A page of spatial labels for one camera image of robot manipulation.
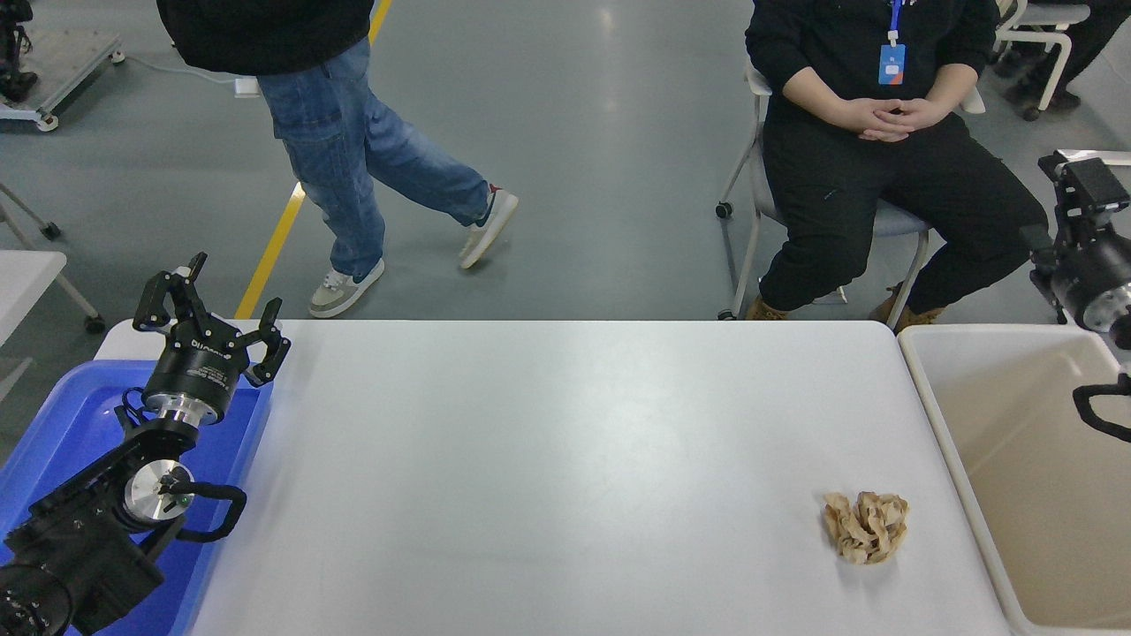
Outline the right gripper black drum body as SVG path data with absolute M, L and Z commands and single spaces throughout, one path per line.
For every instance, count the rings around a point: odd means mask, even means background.
M 1082 329 L 1128 329 L 1130 243 L 1123 237 L 1098 237 L 1067 256 L 1069 306 Z

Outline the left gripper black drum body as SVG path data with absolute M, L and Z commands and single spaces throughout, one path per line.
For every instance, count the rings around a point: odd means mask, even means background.
M 224 416 L 239 375 L 247 370 L 247 349 L 234 346 L 241 330 L 214 319 L 209 326 L 173 323 L 166 346 L 144 387 L 144 407 L 153 413 L 181 410 L 193 416 Z

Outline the seated person's left hand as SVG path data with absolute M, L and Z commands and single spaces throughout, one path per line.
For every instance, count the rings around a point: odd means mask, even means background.
M 944 121 L 956 108 L 957 103 L 947 101 L 914 98 L 903 101 L 888 121 L 906 128 L 906 134 L 924 132 L 931 126 Z

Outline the seated person's right hand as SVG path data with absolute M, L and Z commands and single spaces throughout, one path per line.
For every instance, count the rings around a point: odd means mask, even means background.
M 901 109 L 900 100 L 840 100 L 832 106 L 831 121 L 857 134 L 861 140 L 901 141 L 914 130 L 913 126 L 900 122 Z

